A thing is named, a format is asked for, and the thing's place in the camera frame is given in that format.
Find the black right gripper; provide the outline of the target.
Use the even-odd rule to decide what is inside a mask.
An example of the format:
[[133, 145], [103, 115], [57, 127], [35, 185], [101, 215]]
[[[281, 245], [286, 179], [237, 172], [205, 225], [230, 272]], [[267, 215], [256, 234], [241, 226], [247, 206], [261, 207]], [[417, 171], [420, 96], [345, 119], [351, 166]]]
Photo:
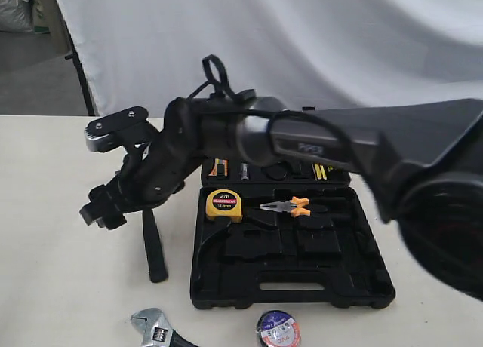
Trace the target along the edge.
[[158, 132], [148, 143], [122, 146], [126, 155], [120, 171], [98, 187], [98, 201], [79, 211], [85, 224], [115, 230], [127, 222], [125, 214], [158, 207], [179, 192], [200, 166], [198, 121], [199, 115], [186, 98], [171, 101], [163, 128], [152, 125]]

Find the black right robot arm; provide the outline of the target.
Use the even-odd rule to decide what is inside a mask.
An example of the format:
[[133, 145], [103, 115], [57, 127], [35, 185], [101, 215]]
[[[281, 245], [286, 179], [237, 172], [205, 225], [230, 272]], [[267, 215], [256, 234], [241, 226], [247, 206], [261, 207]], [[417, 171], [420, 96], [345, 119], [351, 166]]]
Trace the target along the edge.
[[85, 128], [93, 152], [126, 151], [121, 170], [92, 189], [88, 224], [115, 229], [158, 207], [207, 158], [263, 167], [288, 158], [358, 174], [380, 218], [396, 221], [412, 257], [434, 278], [482, 298], [482, 102], [294, 111], [274, 97], [178, 97], [161, 130], [131, 107]]

